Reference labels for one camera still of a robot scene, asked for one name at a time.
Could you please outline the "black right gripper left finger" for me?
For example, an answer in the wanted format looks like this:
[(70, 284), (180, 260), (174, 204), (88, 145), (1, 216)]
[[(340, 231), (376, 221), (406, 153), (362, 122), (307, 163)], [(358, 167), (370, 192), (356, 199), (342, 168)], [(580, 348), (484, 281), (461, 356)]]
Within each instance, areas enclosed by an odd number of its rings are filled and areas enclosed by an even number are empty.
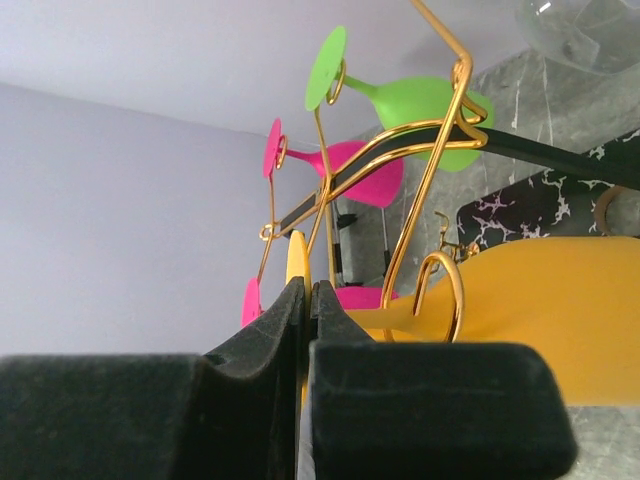
[(294, 478), (305, 316), (295, 278), (205, 354), (4, 357), (2, 477)]

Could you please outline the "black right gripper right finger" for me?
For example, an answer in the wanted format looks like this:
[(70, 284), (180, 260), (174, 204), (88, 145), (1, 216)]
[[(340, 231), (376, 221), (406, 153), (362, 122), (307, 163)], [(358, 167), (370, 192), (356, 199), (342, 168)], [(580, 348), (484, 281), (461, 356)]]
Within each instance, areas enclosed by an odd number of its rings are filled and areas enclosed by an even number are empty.
[(557, 479), (576, 440), (554, 375), (513, 343), (378, 343), (312, 290), (319, 479)]

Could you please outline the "yellow wine glass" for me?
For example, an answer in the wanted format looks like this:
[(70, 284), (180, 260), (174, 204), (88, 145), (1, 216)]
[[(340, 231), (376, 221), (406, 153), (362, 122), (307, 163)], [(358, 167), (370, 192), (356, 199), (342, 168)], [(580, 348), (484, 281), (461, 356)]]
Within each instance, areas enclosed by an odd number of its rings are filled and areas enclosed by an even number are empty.
[(374, 287), (335, 293), (378, 343), (513, 343), (535, 350), (566, 410), (639, 401), (636, 238), (524, 239), (461, 263), (434, 252), (415, 292), (387, 306)]

